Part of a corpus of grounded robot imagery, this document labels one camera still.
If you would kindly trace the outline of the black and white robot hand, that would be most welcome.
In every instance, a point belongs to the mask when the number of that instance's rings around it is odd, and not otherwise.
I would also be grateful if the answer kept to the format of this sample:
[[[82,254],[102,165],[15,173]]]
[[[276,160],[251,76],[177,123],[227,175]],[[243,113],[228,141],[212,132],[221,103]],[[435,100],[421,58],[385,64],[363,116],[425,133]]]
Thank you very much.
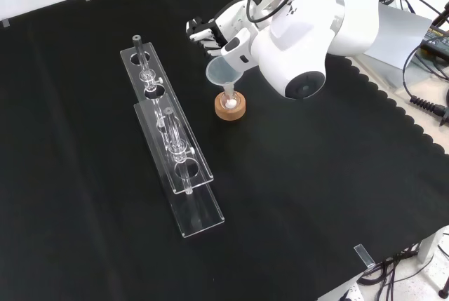
[[[208,57],[222,56],[236,71],[244,72],[255,66],[249,45],[257,30],[247,17],[247,10],[254,6],[248,0],[233,0],[208,22],[199,17],[189,20],[186,35],[201,45]]]

